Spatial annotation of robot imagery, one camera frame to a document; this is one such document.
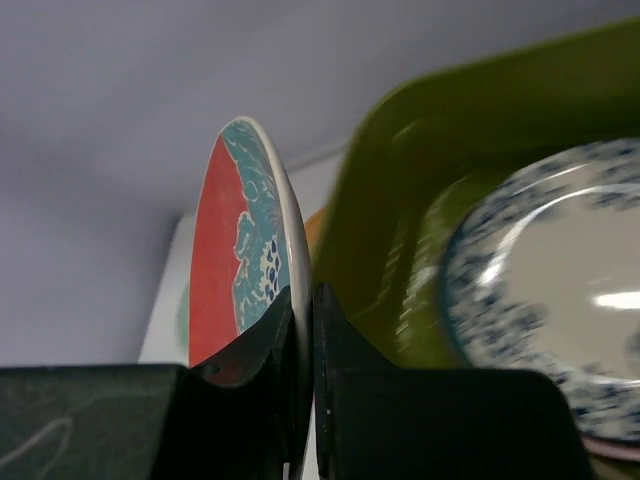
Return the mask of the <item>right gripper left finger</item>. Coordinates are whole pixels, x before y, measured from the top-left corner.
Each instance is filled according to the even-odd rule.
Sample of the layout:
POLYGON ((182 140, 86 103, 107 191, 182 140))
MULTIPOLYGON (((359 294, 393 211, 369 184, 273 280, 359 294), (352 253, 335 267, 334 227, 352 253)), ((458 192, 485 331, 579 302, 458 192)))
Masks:
POLYGON ((293 449, 297 340, 284 289, 262 318, 197 365, 200 479, 281 479, 293 449))

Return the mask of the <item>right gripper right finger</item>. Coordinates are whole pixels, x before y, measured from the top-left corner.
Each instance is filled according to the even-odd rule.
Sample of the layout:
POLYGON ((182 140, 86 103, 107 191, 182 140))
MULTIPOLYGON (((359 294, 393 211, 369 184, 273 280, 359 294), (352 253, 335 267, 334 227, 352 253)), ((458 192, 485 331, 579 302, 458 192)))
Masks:
POLYGON ((394 370, 347 319, 333 288, 313 292, 315 434, 322 479, 362 479, 365 462, 384 441, 384 408, 374 382, 394 370))

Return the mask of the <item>red and teal plate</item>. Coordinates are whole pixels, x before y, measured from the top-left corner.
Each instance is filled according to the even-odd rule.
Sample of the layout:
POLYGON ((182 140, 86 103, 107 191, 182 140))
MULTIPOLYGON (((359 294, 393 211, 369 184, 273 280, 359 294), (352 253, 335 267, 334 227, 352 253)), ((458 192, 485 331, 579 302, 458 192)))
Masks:
POLYGON ((311 265, 289 178, 264 128, 240 116, 217 136, 204 177, 189 277, 191 370, 256 324, 290 291, 297 340, 293 449, 281 479, 302 475, 313 397, 311 265))

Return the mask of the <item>blue floral rim plate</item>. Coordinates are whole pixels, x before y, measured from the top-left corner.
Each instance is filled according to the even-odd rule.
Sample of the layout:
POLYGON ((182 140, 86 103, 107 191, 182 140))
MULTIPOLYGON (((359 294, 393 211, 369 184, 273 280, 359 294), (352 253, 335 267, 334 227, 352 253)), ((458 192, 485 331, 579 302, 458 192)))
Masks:
POLYGON ((441 318, 482 368, 549 377, 579 430, 639 440, 639 142, 579 145, 515 171, 452 234, 441 318))

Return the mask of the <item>pink plate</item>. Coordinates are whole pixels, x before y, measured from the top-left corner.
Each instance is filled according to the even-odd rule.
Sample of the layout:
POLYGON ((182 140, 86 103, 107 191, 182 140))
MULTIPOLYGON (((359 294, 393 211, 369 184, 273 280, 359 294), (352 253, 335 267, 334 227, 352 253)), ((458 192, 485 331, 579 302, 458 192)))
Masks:
POLYGON ((594 455, 635 463, 638 463, 640 459, 639 447, 637 445, 623 445, 588 436, 582 437, 582 443, 585 448, 594 455))

